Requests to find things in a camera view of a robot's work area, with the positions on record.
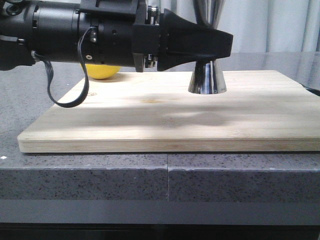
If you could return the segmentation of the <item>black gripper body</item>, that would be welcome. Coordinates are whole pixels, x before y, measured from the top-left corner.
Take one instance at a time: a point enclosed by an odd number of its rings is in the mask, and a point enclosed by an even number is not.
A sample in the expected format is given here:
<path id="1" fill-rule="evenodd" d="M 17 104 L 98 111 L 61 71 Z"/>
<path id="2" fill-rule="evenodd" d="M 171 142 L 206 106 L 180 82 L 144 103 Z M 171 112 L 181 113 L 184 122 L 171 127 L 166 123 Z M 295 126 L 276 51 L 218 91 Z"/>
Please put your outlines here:
<path id="1" fill-rule="evenodd" d="M 82 0 L 78 30 L 90 28 L 84 45 L 87 64 L 153 67 L 160 42 L 160 10 L 144 0 Z"/>

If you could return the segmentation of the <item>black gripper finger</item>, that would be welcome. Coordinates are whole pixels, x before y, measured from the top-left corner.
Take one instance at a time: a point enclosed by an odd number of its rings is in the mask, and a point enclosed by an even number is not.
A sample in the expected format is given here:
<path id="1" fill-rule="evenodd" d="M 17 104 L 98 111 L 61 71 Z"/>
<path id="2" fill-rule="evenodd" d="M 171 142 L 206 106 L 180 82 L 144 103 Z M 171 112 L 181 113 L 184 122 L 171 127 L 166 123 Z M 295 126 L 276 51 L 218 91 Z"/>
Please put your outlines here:
<path id="1" fill-rule="evenodd" d="M 158 71 L 231 55 L 233 35 L 230 33 L 190 22 L 168 9 L 160 15 L 159 27 Z"/>

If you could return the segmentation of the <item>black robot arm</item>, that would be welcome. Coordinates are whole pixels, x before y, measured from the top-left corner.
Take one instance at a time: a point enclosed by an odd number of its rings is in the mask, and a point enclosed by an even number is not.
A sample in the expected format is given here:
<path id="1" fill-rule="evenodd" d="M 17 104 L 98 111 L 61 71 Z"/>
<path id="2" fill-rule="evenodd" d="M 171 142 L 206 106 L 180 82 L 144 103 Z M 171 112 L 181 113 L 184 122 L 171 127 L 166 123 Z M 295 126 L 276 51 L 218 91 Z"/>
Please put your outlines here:
<path id="1" fill-rule="evenodd" d="M 36 55 L 52 62 L 78 62 L 82 45 L 87 64 L 134 67 L 142 72 L 149 55 L 157 70 L 230 56 L 233 36 L 187 21 L 165 9 L 151 23 L 143 0 L 83 0 L 66 3 L 3 0 L 0 3 L 0 68 L 32 66 Z"/>

